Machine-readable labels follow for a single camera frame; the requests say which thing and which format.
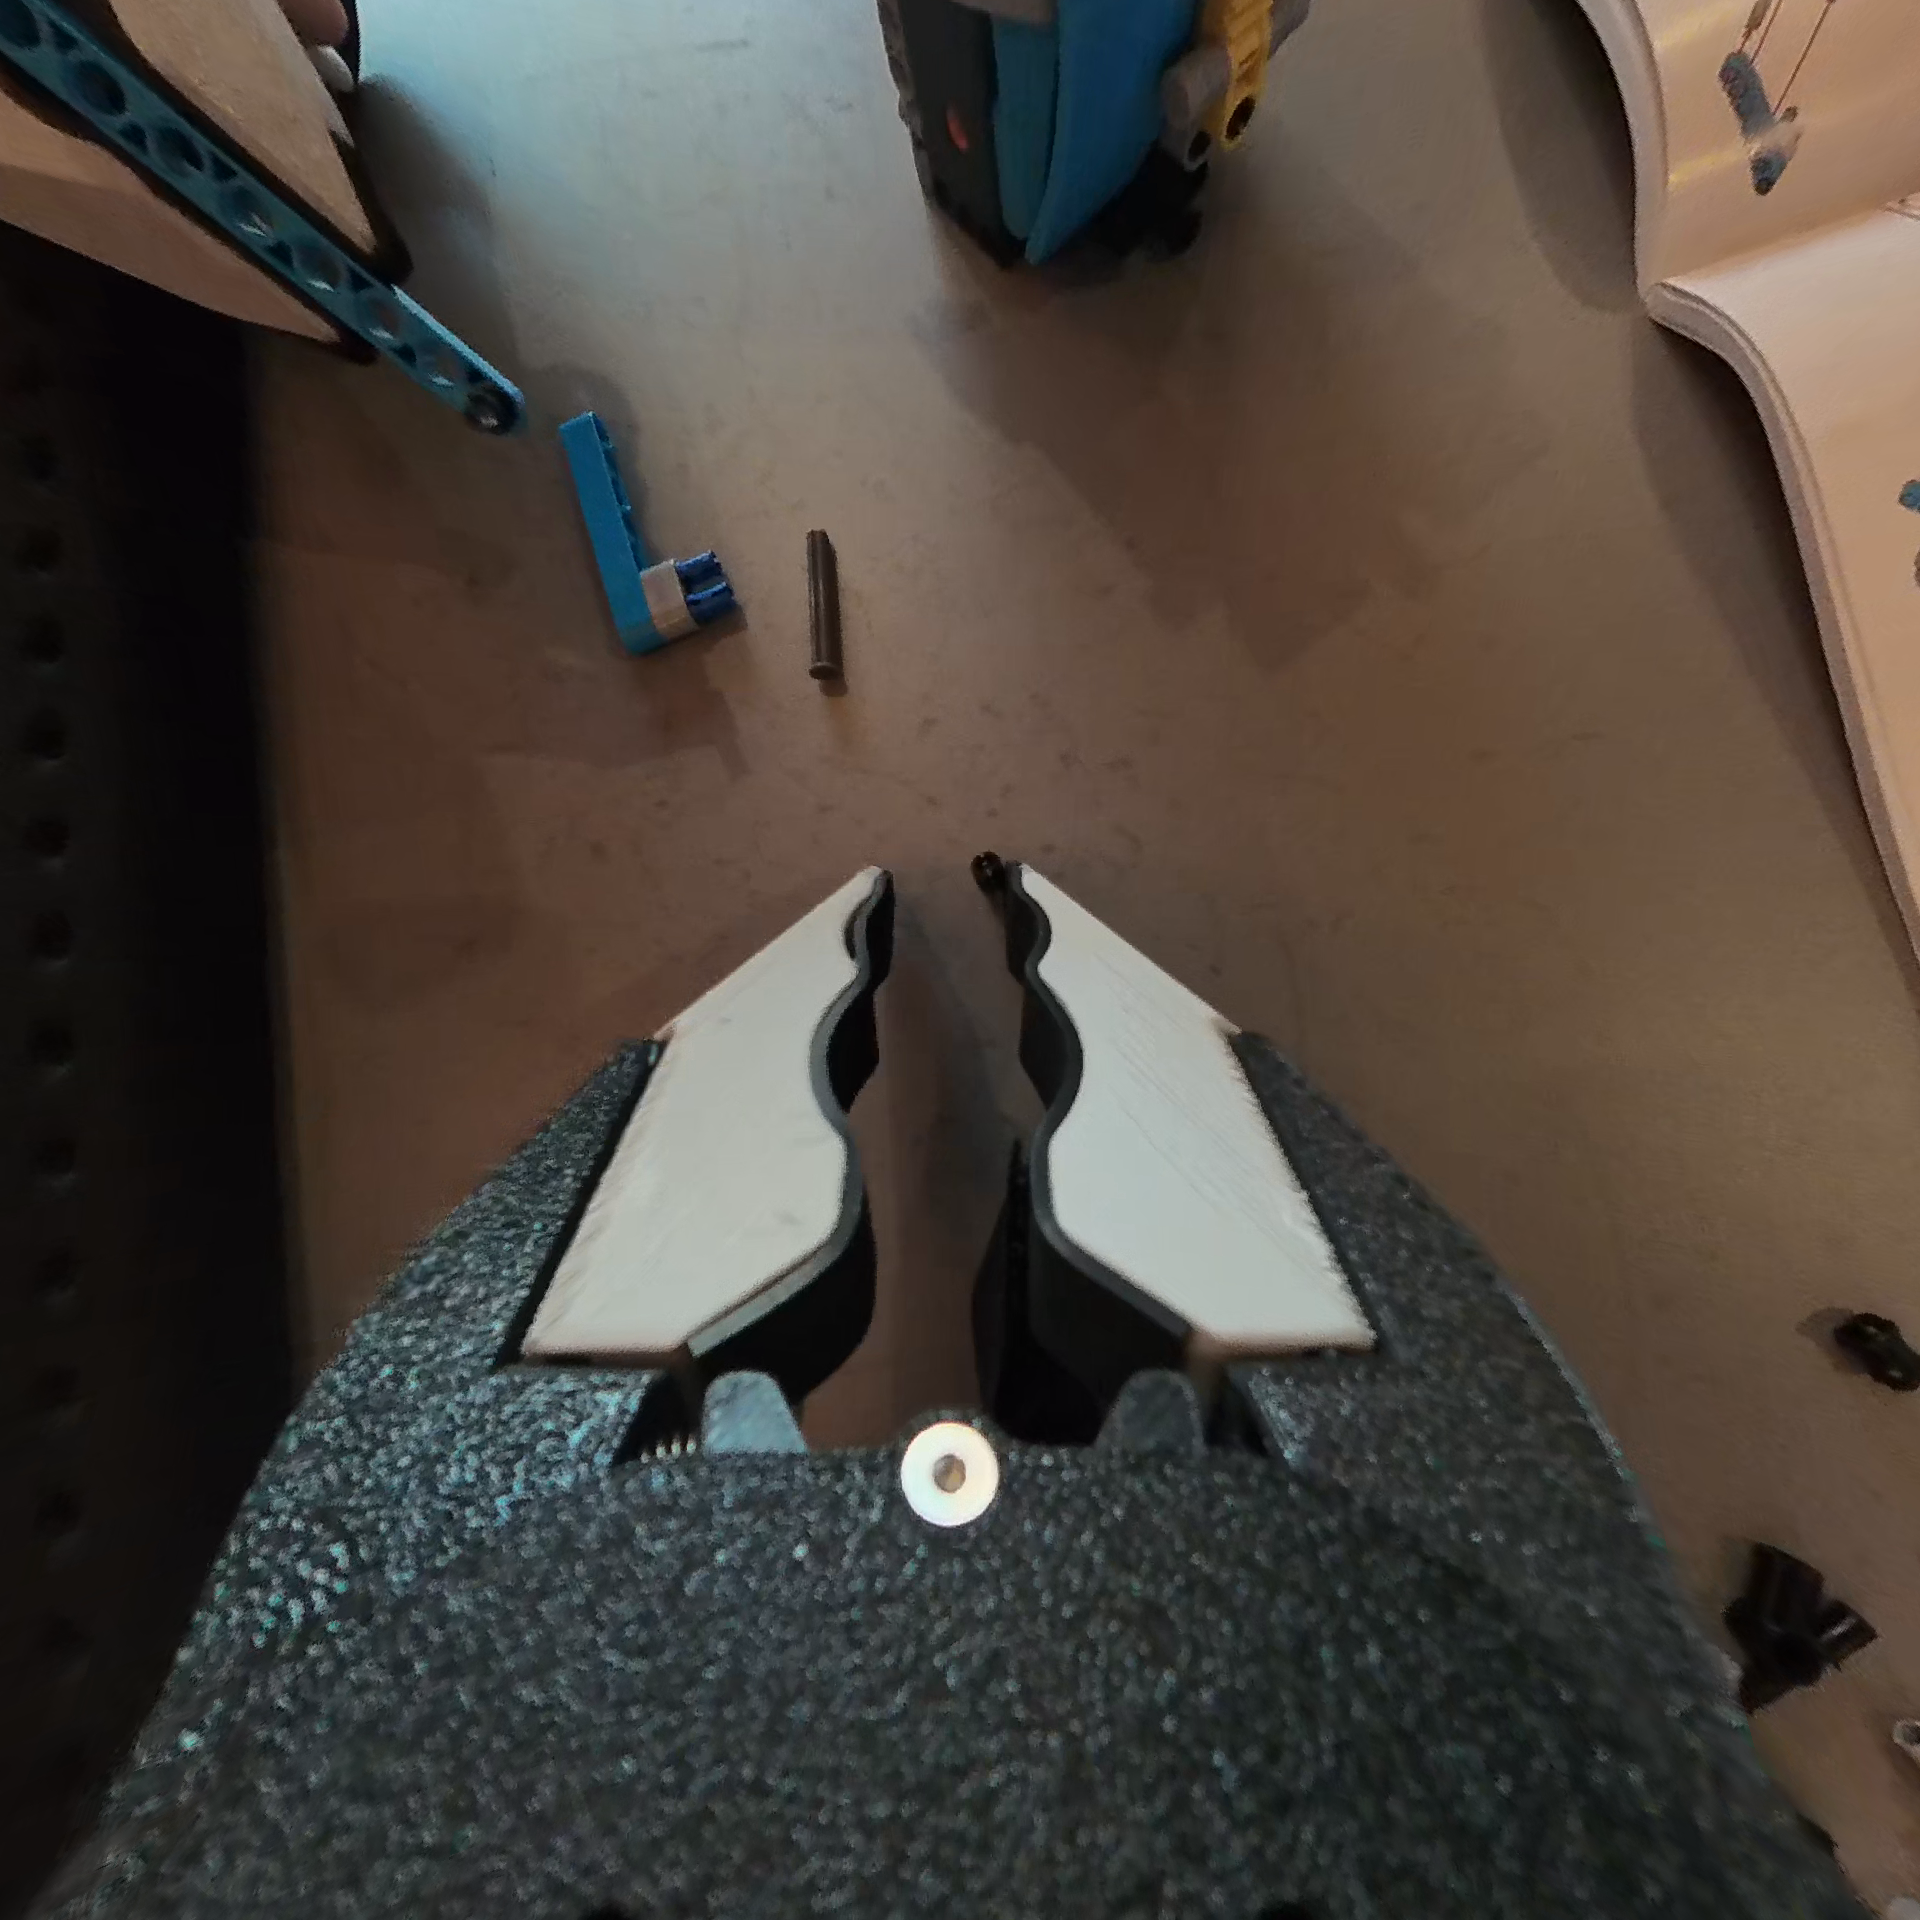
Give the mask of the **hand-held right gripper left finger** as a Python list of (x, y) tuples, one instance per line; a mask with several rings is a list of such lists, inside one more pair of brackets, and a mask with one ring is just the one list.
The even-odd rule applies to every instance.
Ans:
[(526, 1362), (725, 1366), (851, 1266), (850, 1108), (878, 1062), (894, 877), (868, 866), (653, 1036), (520, 1339)]

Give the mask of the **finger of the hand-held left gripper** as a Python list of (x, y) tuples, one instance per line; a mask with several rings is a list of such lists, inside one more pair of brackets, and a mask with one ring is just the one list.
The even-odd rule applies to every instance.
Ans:
[(357, 259), (404, 282), (414, 259), (349, 125), (357, 5), (349, 1), (108, 1), (146, 68)]
[[(202, 110), (258, 169), (321, 209), (347, 240), (372, 240), (370, 207), (336, 144), (323, 91), (230, 91)], [(38, 91), (1, 98), (1, 219), (212, 313), (331, 346), (336, 327), (274, 275), (169, 201), (139, 167), (59, 115)]]

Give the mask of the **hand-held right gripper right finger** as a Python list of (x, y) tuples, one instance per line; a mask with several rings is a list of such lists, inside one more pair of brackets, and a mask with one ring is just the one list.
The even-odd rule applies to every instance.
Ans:
[(1244, 1032), (1025, 861), (1004, 866), (1028, 1325), (1059, 1364), (1238, 1364), (1378, 1345), (1251, 1088)]

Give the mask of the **teal long holed beam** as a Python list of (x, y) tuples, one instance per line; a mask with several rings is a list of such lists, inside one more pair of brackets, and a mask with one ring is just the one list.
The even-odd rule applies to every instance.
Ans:
[(288, 198), (195, 107), (155, 78), (105, 4), (4, 4), (4, 94), (38, 91), (155, 190), (277, 279), (337, 332), (337, 346), (380, 360), (463, 413), (467, 393), (515, 383), (420, 306), (400, 282), (356, 258), (330, 224)]

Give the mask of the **teal short beam with pins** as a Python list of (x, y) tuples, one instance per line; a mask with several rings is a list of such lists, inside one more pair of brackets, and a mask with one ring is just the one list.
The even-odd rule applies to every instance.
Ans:
[(737, 611), (728, 572), (714, 550), (656, 557), (626, 490), (612, 431), (592, 410), (558, 427), (587, 547), (619, 648), (652, 656)]

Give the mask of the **pile of small building pieces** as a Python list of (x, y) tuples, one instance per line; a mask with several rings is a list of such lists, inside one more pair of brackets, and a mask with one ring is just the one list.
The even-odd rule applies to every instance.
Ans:
[(1730, 1443), (1737, 1699), (1795, 1783), (1916, 1788), (1916, 1319), (1809, 1307)]

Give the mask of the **blue grey toy robot model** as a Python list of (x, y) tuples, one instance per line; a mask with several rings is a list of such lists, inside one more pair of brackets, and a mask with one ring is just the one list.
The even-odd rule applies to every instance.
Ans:
[(1176, 258), (1307, 1), (878, 1), (923, 199), (1004, 267)]

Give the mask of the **black perforated panel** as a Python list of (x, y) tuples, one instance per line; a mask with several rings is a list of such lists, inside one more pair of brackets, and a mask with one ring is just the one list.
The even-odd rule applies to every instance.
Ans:
[(1, 1899), (86, 1834), (292, 1400), (235, 322), (1, 248)]

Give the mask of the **folded instruction booklet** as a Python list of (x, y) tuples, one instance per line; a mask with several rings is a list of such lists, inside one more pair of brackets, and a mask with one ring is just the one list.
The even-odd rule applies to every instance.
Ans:
[(1643, 288), (1765, 431), (1859, 802), (1918, 941), (1918, 222), (1886, 204)]

